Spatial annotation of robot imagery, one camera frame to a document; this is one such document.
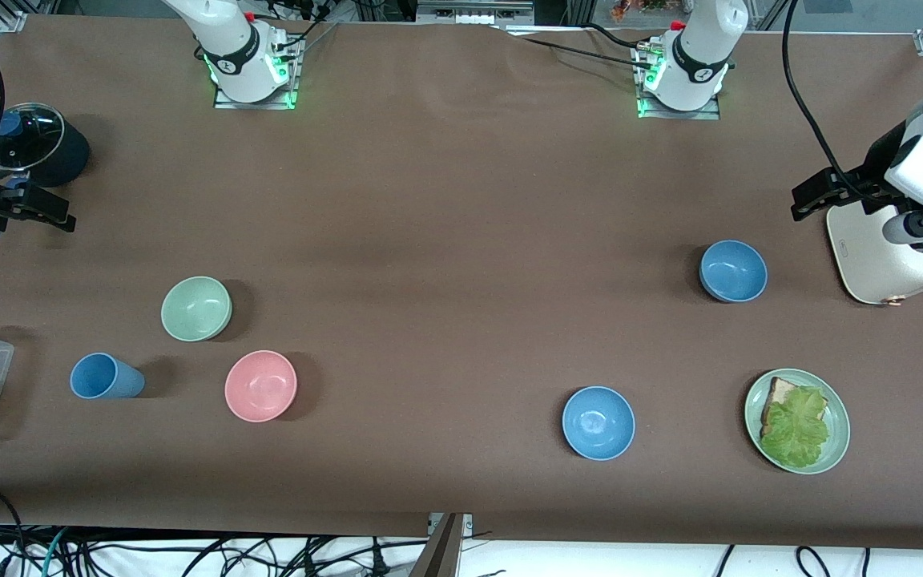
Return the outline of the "blue bowl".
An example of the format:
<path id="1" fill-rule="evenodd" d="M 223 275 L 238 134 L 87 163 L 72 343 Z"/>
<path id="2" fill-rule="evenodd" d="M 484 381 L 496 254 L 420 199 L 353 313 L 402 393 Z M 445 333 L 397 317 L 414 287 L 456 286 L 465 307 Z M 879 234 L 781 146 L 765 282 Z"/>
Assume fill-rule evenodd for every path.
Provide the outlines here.
<path id="1" fill-rule="evenodd" d="M 561 416 L 562 434 L 576 455 L 595 462 L 623 456 L 635 439 L 631 403 L 618 391 L 594 385 L 575 391 Z"/>
<path id="2" fill-rule="evenodd" d="M 699 263 L 704 291 L 728 304 L 753 301 L 766 291 L 768 270 L 757 249 L 739 240 L 721 240 L 707 246 Z"/>

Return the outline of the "light green bowl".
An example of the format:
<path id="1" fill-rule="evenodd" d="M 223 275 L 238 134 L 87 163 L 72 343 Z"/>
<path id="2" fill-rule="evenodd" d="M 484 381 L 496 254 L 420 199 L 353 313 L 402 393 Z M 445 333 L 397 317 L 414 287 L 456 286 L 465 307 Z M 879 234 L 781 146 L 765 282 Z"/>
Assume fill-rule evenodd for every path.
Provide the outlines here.
<path id="1" fill-rule="evenodd" d="M 220 335 L 233 317 L 233 302 L 223 282 L 194 276 L 173 285 L 160 308 L 164 331 L 180 342 L 202 342 Z"/>

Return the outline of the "pink bowl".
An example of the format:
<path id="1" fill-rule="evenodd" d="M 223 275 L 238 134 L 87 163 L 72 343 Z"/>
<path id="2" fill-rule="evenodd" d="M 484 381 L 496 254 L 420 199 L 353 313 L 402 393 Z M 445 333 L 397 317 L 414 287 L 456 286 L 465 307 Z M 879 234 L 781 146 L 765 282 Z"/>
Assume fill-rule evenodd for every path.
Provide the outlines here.
<path id="1" fill-rule="evenodd" d="M 284 355 L 270 350 L 249 352 L 231 367 L 224 398 L 245 422 L 274 420 L 292 405 L 298 390 L 296 369 Z"/>

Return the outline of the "black cooking pot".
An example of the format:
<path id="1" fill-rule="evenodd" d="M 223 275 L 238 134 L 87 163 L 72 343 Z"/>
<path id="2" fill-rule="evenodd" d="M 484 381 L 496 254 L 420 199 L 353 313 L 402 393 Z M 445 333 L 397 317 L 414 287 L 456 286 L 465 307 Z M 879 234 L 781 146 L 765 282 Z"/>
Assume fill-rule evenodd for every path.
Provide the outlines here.
<path id="1" fill-rule="evenodd" d="M 54 152 L 33 167 L 16 171 L 26 174 L 29 180 L 42 188 L 54 188 L 72 182 L 87 166 L 91 156 L 91 147 L 85 136 L 65 117 L 63 120 L 65 132 Z"/>

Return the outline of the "cream white toaster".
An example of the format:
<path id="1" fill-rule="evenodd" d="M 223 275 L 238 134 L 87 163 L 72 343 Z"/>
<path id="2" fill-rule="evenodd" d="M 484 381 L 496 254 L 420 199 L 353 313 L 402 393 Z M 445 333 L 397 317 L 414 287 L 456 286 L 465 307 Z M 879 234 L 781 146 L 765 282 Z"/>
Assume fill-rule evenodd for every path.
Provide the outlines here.
<path id="1" fill-rule="evenodd" d="M 869 215 L 861 202 L 832 207 L 825 227 L 842 284 L 867 305 L 900 305 L 923 293 L 923 240 L 902 244 L 902 219 L 895 207 Z"/>

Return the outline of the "glass lid with blue knob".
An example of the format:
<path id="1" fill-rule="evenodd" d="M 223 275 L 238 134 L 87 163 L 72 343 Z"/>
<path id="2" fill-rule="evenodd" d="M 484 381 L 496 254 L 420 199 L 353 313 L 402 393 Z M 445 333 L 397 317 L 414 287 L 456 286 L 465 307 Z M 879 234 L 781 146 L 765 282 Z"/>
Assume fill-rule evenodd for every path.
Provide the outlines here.
<path id="1" fill-rule="evenodd" d="M 61 143 L 65 120 L 44 103 L 20 103 L 0 118 L 0 168 L 27 169 L 49 156 Z"/>

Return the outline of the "blue ribbed plastic cup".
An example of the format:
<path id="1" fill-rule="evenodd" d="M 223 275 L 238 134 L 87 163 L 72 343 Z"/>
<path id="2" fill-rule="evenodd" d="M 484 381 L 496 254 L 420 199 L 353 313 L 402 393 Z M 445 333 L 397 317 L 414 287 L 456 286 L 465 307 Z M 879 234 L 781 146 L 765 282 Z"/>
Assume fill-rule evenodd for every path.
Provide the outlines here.
<path id="1" fill-rule="evenodd" d="M 85 355 L 69 376 L 73 394 L 83 399 L 138 397 L 144 384 L 146 379 L 138 369 L 105 352 Z"/>

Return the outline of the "white bread slice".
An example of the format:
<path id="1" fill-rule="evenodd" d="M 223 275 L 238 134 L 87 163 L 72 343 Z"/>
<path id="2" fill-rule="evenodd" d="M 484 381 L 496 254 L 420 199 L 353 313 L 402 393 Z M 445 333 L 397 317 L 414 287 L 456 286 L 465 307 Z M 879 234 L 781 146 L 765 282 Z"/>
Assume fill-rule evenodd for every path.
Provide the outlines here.
<path id="1" fill-rule="evenodd" d="M 774 428 L 772 411 L 776 405 L 783 406 L 784 409 L 802 410 L 804 416 L 817 421 L 824 420 L 828 399 L 824 397 L 820 387 L 798 385 L 784 377 L 773 377 L 770 385 L 772 386 L 761 414 L 761 436 L 770 434 Z"/>

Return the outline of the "light green plate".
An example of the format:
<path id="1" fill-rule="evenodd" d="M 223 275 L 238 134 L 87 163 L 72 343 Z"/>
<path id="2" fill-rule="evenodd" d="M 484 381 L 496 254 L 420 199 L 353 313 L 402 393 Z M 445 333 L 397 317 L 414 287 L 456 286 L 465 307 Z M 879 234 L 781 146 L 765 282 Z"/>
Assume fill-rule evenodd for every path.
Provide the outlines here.
<path id="1" fill-rule="evenodd" d="M 828 425 L 828 439 L 821 447 L 823 452 L 821 452 L 820 459 L 816 464 L 802 468 L 784 466 L 768 457 L 761 449 L 761 414 L 770 386 L 772 386 L 770 383 L 772 383 L 773 377 L 784 377 L 784 379 L 798 385 L 820 387 L 824 397 L 828 399 L 828 408 L 825 410 L 824 416 L 824 423 Z M 744 399 L 744 424 L 746 425 L 748 438 L 751 439 L 758 452 L 770 463 L 780 469 L 792 472 L 792 474 L 823 474 L 825 471 L 832 469 L 845 456 L 851 438 L 849 416 L 842 399 L 836 394 L 836 391 L 813 373 L 795 368 L 769 370 L 768 373 L 763 373 L 758 379 L 755 379 L 755 382 L 748 387 L 746 398 Z"/>

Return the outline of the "green lettuce leaf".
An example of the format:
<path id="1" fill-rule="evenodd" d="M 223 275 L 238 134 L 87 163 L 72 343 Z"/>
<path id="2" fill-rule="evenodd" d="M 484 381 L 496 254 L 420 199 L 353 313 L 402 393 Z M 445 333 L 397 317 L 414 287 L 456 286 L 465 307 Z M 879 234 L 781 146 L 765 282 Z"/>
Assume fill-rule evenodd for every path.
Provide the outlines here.
<path id="1" fill-rule="evenodd" d="M 828 439 L 826 405 L 823 392 L 810 386 L 796 387 L 780 401 L 769 402 L 760 438 L 762 451 L 788 467 L 816 464 Z"/>

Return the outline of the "orange red plant decoration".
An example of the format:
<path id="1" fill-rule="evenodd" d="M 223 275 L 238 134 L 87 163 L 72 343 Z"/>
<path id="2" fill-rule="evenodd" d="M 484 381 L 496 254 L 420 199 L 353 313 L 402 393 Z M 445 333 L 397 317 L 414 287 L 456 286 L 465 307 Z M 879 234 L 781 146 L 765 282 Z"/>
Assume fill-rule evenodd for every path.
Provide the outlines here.
<path id="1" fill-rule="evenodd" d="M 609 14 L 612 22 L 623 22 L 634 16 L 660 14 L 680 7 L 680 0 L 613 0 Z"/>

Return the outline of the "brown table cover cloth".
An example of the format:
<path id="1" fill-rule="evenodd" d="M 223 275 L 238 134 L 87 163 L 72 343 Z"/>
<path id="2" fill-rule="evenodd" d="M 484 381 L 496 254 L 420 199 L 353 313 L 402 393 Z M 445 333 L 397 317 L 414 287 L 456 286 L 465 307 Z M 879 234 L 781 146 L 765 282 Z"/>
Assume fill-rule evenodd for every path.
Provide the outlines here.
<path id="1" fill-rule="evenodd" d="M 825 165 L 780 38 L 741 39 L 720 119 L 641 119 L 630 74 L 476 26 L 320 35 L 293 111 L 216 110 L 177 19 L 38 16 L 0 38 L 10 103 L 87 136 L 76 229 L 0 238 L 0 493 L 47 525 L 421 535 L 471 514 L 494 539 L 923 548 L 923 296 L 843 292 L 792 187 Z M 766 291 L 699 280 L 707 246 L 757 249 Z M 220 335 L 164 331 L 173 285 L 226 285 Z M 245 422 L 249 352 L 294 402 Z M 83 399 L 105 352 L 138 397 Z M 851 438 L 823 474 L 770 463 L 744 399 L 807 370 Z M 567 399 L 618 391 L 634 441 L 606 462 Z"/>

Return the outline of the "brown table leg beam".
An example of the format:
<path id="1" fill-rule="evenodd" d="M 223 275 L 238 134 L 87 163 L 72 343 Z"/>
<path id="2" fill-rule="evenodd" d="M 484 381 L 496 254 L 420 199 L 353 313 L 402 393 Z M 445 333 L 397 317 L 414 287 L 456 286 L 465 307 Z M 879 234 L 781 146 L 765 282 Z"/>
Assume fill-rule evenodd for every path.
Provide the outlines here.
<path id="1" fill-rule="evenodd" d="M 462 514 L 446 514 L 444 521 L 426 541 L 408 577 L 457 577 L 461 555 Z"/>

